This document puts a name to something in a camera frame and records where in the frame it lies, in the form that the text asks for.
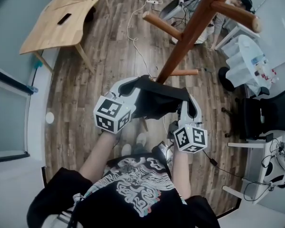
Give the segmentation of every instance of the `power strip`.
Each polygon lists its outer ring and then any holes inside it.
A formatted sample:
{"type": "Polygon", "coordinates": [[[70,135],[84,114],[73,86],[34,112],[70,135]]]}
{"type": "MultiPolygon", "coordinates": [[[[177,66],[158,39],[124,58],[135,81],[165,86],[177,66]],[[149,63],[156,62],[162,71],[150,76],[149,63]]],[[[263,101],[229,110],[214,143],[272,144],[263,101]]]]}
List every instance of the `power strip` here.
{"type": "Polygon", "coordinates": [[[147,0],[146,2],[151,4],[159,4],[159,2],[155,0],[147,0]]]}

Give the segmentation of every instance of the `cable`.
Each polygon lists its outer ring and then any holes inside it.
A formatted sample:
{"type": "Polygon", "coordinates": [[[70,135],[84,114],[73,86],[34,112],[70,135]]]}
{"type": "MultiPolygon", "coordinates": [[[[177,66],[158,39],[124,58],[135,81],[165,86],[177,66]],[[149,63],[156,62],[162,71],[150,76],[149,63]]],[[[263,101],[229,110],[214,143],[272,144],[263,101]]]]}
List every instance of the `cable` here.
{"type": "Polygon", "coordinates": [[[168,136],[168,131],[167,131],[167,128],[166,128],[166,123],[165,123],[165,116],[162,117],[162,123],[163,123],[163,127],[165,128],[166,134],[168,136]]]}
{"type": "Polygon", "coordinates": [[[277,146],[280,148],[280,144],[279,144],[278,139],[277,139],[277,138],[273,138],[273,139],[272,139],[272,142],[271,142],[271,145],[270,145],[270,147],[269,147],[269,151],[270,151],[270,153],[272,153],[273,151],[275,151],[275,150],[271,151],[271,146],[272,146],[272,144],[273,144],[274,140],[277,140],[277,146]]]}
{"type": "Polygon", "coordinates": [[[157,0],[157,1],[158,1],[158,5],[162,5],[163,4],[162,0],[157,0]]]}
{"type": "Polygon", "coordinates": [[[155,10],[155,9],[153,8],[153,6],[154,6],[154,4],[151,5],[151,9],[152,9],[153,11],[161,12],[161,11],[159,11],[159,10],[155,10]]]}
{"type": "Polygon", "coordinates": [[[244,199],[245,199],[246,201],[250,201],[250,202],[257,201],[257,200],[270,188],[270,186],[271,186],[270,184],[261,183],[261,182],[258,182],[258,181],[251,181],[251,180],[249,180],[249,179],[247,179],[247,178],[245,178],[245,177],[238,176],[238,175],[236,175],[236,174],[233,174],[233,173],[231,173],[231,172],[229,172],[229,171],[226,171],[226,170],[224,170],[224,169],[218,167],[218,163],[215,161],[215,159],[210,158],[204,150],[203,150],[203,152],[204,152],[205,155],[208,157],[210,163],[211,163],[212,165],[214,165],[214,167],[216,167],[216,168],[218,168],[219,170],[224,171],[224,172],[226,172],[226,173],[228,173],[228,174],[230,174],[230,175],[232,175],[232,176],[239,177],[239,178],[245,179],[245,180],[247,180],[247,181],[250,182],[250,183],[247,184],[247,186],[245,187],[244,193],[243,193],[244,199]],[[246,197],[245,197],[245,192],[246,192],[246,190],[247,190],[247,187],[248,187],[251,183],[258,184],[258,185],[266,185],[266,186],[268,186],[268,188],[266,188],[266,190],[265,190],[257,199],[248,200],[248,199],[246,199],[246,197]]]}
{"type": "Polygon", "coordinates": [[[120,135],[119,135],[118,141],[117,141],[117,143],[113,146],[112,149],[114,149],[115,146],[118,145],[118,143],[119,143],[119,141],[120,141],[120,139],[121,139],[121,137],[122,137],[122,133],[123,133],[123,129],[120,131],[120,135]]]}
{"type": "Polygon", "coordinates": [[[269,166],[269,163],[268,163],[267,166],[265,166],[264,163],[263,163],[263,161],[264,161],[266,158],[268,158],[268,157],[270,157],[270,159],[272,159],[272,158],[274,157],[274,155],[268,155],[268,156],[265,156],[265,157],[262,159],[261,165],[262,165],[264,168],[267,168],[267,167],[269,166]]]}
{"type": "Polygon", "coordinates": [[[271,185],[267,184],[267,185],[268,185],[268,188],[266,188],[265,191],[264,191],[257,199],[249,200],[249,199],[246,199],[246,197],[245,197],[245,192],[246,192],[246,190],[247,190],[247,187],[248,187],[250,184],[252,184],[252,183],[256,183],[256,184],[259,184],[259,185],[260,185],[260,183],[253,181],[253,182],[251,182],[251,183],[248,183],[247,186],[245,187],[244,192],[243,192],[243,196],[244,196],[244,199],[245,199],[246,201],[249,201],[249,202],[253,202],[253,201],[259,200],[259,199],[263,196],[263,194],[264,194],[264,193],[270,188],[270,186],[271,186],[271,185]]]}
{"type": "Polygon", "coordinates": [[[185,13],[184,17],[183,18],[175,18],[175,19],[181,19],[181,21],[175,21],[173,22],[171,25],[173,27],[178,27],[179,25],[181,25],[182,23],[184,23],[184,25],[186,26],[187,25],[187,12],[189,11],[189,17],[190,17],[190,9],[188,8],[188,6],[190,6],[193,2],[195,2],[194,6],[199,2],[200,0],[194,0],[192,1],[190,4],[188,4],[187,6],[184,6],[182,9],[185,13]]]}
{"type": "Polygon", "coordinates": [[[147,66],[147,64],[146,64],[146,62],[145,62],[145,60],[144,60],[144,58],[143,58],[143,55],[141,54],[141,52],[139,51],[139,49],[138,49],[138,48],[136,47],[136,45],[135,45],[135,42],[138,41],[138,38],[137,38],[137,37],[131,38],[131,37],[129,36],[129,25],[130,25],[131,18],[132,18],[132,16],[133,16],[133,14],[136,13],[137,11],[139,11],[139,10],[142,10],[142,9],[144,8],[144,6],[146,6],[146,3],[147,3],[147,0],[144,2],[144,5],[143,5],[140,9],[135,10],[135,11],[131,14],[131,17],[130,17],[130,19],[129,19],[128,26],[127,26],[127,35],[128,35],[128,38],[129,38],[131,41],[133,41],[133,45],[134,45],[135,49],[137,50],[137,52],[139,53],[139,55],[142,56],[142,60],[143,60],[145,66],[146,66],[146,68],[147,68],[147,71],[148,71],[149,76],[150,76],[151,78],[155,78],[155,77],[153,77],[153,76],[150,74],[149,69],[148,69],[148,66],[147,66]]]}
{"type": "Polygon", "coordinates": [[[167,153],[168,153],[168,150],[173,146],[173,144],[171,144],[169,147],[166,148],[166,154],[165,154],[165,159],[166,159],[166,162],[167,162],[167,153]]]}

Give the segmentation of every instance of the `wooden coat rack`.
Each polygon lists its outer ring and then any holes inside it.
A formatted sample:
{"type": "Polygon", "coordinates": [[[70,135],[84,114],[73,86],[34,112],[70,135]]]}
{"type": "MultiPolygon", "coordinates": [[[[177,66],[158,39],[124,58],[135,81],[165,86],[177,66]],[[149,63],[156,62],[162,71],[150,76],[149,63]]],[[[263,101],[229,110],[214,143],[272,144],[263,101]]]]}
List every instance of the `wooden coat rack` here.
{"type": "Polygon", "coordinates": [[[148,21],[149,23],[162,29],[178,40],[174,50],[171,52],[167,62],[157,77],[156,82],[163,84],[165,83],[166,79],[172,75],[197,74],[196,69],[195,71],[190,70],[191,72],[185,72],[186,70],[174,71],[174,69],[186,56],[187,52],[193,48],[194,43],[211,22],[216,13],[221,13],[239,22],[255,33],[261,32],[261,23],[257,16],[243,9],[228,5],[225,3],[225,1],[226,0],[201,0],[187,26],[185,27],[184,32],[178,31],[176,28],[172,27],[155,14],[150,12],[145,12],[143,14],[143,19],[145,21],[148,21]]]}

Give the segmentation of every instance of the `coat rack arm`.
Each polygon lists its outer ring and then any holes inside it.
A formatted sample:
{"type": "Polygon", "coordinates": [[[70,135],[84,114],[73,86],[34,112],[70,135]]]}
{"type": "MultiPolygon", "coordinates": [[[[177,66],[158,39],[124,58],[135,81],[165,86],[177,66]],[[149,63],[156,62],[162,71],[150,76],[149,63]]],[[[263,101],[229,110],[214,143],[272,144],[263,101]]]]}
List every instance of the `coat rack arm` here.
{"type": "Polygon", "coordinates": [[[159,18],[157,15],[150,13],[150,12],[144,12],[142,18],[149,22],[150,24],[155,25],[157,28],[160,28],[161,30],[165,31],[169,35],[173,36],[177,40],[182,40],[182,33],[179,32],[176,28],[169,25],[167,22],[159,18]]]}
{"type": "Polygon", "coordinates": [[[198,75],[198,69],[189,69],[189,70],[177,70],[175,69],[170,76],[183,76],[183,75],[198,75]]]}
{"type": "Polygon", "coordinates": [[[255,33],[260,33],[262,31],[260,18],[244,9],[231,6],[221,1],[213,1],[210,6],[216,12],[224,14],[255,33]]]}

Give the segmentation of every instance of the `white cable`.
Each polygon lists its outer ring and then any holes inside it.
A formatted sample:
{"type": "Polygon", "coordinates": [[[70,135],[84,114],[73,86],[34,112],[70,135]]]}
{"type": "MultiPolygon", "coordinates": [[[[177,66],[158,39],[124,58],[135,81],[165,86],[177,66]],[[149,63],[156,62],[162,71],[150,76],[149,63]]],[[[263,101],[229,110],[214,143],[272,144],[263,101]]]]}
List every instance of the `white cable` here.
{"type": "Polygon", "coordinates": [[[165,116],[162,117],[162,123],[163,123],[163,127],[165,128],[166,134],[168,135],[168,131],[167,131],[166,124],[165,124],[165,116]]]}
{"type": "Polygon", "coordinates": [[[129,36],[129,25],[130,25],[130,22],[131,22],[131,19],[132,19],[133,14],[136,13],[137,11],[139,11],[139,10],[142,10],[142,9],[144,8],[144,6],[146,6],[146,4],[147,4],[147,0],[146,0],[146,2],[144,2],[144,5],[143,5],[140,9],[135,10],[135,11],[131,14],[131,17],[130,17],[130,19],[129,19],[128,26],[127,26],[127,34],[128,34],[128,38],[129,38],[131,41],[133,41],[133,45],[134,45],[135,49],[137,50],[137,52],[139,53],[139,55],[142,56],[142,60],[143,60],[145,66],[146,66],[146,68],[147,68],[147,71],[148,71],[149,76],[150,76],[151,78],[154,78],[154,77],[151,75],[151,73],[149,72],[149,68],[148,68],[148,66],[147,66],[147,64],[146,64],[146,61],[145,61],[144,58],[143,58],[143,55],[141,54],[141,52],[139,51],[139,49],[138,49],[138,48],[136,47],[136,45],[135,45],[135,42],[138,41],[138,38],[137,38],[137,37],[131,38],[131,37],[129,36]]]}

